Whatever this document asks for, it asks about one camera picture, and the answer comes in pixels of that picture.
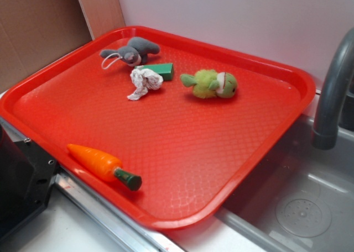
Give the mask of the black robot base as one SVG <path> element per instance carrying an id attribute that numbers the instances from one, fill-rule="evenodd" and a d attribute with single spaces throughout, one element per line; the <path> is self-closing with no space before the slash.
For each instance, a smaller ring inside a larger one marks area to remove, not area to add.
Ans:
<path id="1" fill-rule="evenodd" d="M 57 160 L 33 141 L 12 141 L 1 128 L 1 241 L 44 211 Z"/>

